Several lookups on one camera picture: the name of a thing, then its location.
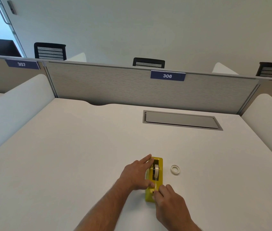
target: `roll of tape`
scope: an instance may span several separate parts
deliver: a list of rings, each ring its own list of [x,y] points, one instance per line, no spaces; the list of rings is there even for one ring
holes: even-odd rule
[[[179,175],[179,173],[180,173],[180,168],[179,168],[179,166],[177,166],[177,165],[172,165],[171,167],[170,167],[170,171],[172,172],[172,174],[174,174],[174,175]]]
[[[158,170],[159,170],[158,164],[154,165],[154,168],[155,168],[155,171],[154,171],[154,178],[155,178],[155,180],[157,180],[157,178],[158,178]]]

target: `yellow tape dispenser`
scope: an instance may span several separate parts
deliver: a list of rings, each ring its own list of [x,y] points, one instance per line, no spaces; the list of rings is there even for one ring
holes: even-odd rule
[[[154,190],[158,190],[159,187],[163,184],[163,159],[159,157],[153,157],[153,165],[146,172],[146,179],[151,180],[155,184],[155,188],[146,189],[146,202],[154,203],[152,198]]]

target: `desk surface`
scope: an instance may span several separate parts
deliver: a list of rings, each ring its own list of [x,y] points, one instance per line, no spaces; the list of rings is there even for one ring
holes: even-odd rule
[[[215,116],[223,131],[142,123],[143,110]],[[0,147],[0,230],[73,230],[151,153],[203,230],[272,230],[272,152],[238,115],[55,99]],[[177,164],[181,173],[172,175]],[[143,191],[116,230],[165,230]]]

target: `number sign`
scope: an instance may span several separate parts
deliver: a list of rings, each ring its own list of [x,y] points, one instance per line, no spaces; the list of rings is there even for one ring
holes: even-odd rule
[[[5,59],[9,67],[26,68],[26,69],[40,69],[36,61],[21,61],[14,59]]]
[[[184,81],[185,75],[186,73],[151,70],[150,78]]]

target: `finger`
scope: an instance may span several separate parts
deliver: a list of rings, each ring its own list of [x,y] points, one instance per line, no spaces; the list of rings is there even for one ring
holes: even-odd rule
[[[175,193],[171,185],[167,184],[166,188],[167,188],[167,190],[169,191],[170,194],[174,194]]]
[[[146,189],[147,189],[148,187],[154,188],[154,187],[155,187],[155,184],[154,184],[152,181],[150,181],[149,179],[146,179],[146,180],[145,180],[145,186],[146,186]]]
[[[154,162],[154,158],[152,157],[147,163],[144,163],[143,166],[148,169],[151,167],[151,165],[153,164]]]
[[[164,185],[161,185],[161,186],[159,187],[158,191],[159,191],[164,197],[170,196],[170,193],[169,193],[168,189],[167,189]]]
[[[164,200],[164,197],[162,196],[162,194],[158,192],[157,190],[154,191],[152,197],[157,205],[160,205],[161,202]]]
[[[142,164],[144,164],[144,163],[146,163],[151,158],[151,156],[152,155],[149,154],[149,155],[145,156],[144,158],[142,158],[139,162],[142,163]]]

